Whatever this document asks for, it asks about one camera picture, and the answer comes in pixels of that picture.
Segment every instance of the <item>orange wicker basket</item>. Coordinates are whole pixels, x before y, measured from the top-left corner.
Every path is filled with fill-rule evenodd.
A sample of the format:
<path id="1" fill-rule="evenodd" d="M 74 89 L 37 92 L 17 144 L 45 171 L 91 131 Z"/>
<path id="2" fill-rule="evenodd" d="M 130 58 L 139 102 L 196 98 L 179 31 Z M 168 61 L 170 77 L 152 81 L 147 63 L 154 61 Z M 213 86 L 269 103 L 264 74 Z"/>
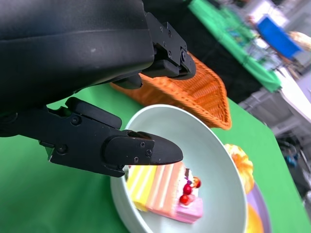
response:
<path id="1" fill-rule="evenodd" d="M 192 79 L 152 79 L 141 74 L 143 86 L 140 89 L 112 86 L 145 106 L 174 105 L 197 116 L 210 128 L 230 129 L 232 122 L 223 81 L 194 56 L 192 58 L 196 63 L 196 75 Z"/>

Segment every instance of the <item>green table surface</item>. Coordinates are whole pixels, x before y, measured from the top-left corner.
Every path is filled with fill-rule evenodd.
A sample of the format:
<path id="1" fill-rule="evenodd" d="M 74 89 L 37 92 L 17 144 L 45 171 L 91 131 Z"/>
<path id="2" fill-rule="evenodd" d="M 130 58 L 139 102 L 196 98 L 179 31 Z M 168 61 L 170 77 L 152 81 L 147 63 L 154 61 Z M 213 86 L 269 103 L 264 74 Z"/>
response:
<path id="1" fill-rule="evenodd" d="M 123 127 L 142 108 L 108 85 L 76 96 L 110 111 Z M 51 104 L 64 105 L 65 100 Z M 272 132 L 230 101 L 230 131 L 213 129 L 223 143 L 241 146 L 254 163 L 274 233 L 309 233 L 311 226 Z M 114 207 L 110 179 L 48 163 L 38 142 L 0 139 L 1 233 L 127 233 Z"/>
<path id="2" fill-rule="evenodd" d="M 245 40 L 251 40 L 249 28 L 228 8 L 218 10 L 206 0 L 193 0 L 189 9 L 214 37 L 270 92 L 281 87 L 281 81 L 273 71 L 267 71 L 259 62 L 250 57 L 233 36 L 228 33 L 231 28 Z"/>

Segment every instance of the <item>yellow cake layer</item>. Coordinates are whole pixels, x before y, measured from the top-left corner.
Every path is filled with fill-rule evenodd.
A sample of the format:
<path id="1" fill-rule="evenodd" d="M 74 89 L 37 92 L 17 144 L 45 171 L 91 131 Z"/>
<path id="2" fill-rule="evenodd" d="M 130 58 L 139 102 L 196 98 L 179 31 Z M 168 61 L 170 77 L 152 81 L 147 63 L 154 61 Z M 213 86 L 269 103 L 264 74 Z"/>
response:
<path id="1" fill-rule="evenodd" d="M 147 211 L 146 203 L 156 173 L 156 166 L 132 166 L 127 189 L 136 208 Z"/>

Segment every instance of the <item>red berry decoration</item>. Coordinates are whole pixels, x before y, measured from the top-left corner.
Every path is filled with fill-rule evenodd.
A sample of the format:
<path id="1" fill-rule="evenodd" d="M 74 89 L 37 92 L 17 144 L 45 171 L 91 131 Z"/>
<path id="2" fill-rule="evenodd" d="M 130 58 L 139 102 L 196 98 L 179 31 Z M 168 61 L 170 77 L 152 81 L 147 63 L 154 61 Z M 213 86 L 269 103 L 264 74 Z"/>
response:
<path id="1" fill-rule="evenodd" d="M 182 195 L 179 199 L 179 202 L 182 204 L 187 204 L 189 201 L 189 197 L 187 195 Z"/>
<path id="2" fill-rule="evenodd" d="M 201 187 L 201 180 L 198 177 L 193 177 L 193 181 L 194 181 L 194 187 L 195 188 L 199 188 Z"/>
<path id="3" fill-rule="evenodd" d="M 186 185 L 184 186 L 184 194 L 185 194 L 185 195 L 190 195 L 191 192 L 192 192 L 192 188 L 191 188 L 190 184 L 186 184 Z"/>
<path id="4" fill-rule="evenodd" d="M 199 188 L 199 187 L 201 187 L 201 181 L 199 180 L 199 182 L 198 182 L 198 184 L 196 185 L 196 188 Z"/>

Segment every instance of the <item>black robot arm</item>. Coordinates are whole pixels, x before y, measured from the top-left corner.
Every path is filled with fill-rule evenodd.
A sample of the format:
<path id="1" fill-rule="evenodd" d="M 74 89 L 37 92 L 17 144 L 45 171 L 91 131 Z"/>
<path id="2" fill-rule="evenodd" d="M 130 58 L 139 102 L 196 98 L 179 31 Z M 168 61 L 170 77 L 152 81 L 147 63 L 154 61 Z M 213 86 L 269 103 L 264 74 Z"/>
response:
<path id="1" fill-rule="evenodd" d="M 124 165 L 182 160 L 174 143 L 120 131 L 120 118 L 77 98 L 46 107 L 101 83 L 140 88 L 140 72 L 195 75 L 185 41 L 141 0 L 0 0 L 0 136 L 39 140 L 50 162 L 119 177 Z"/>

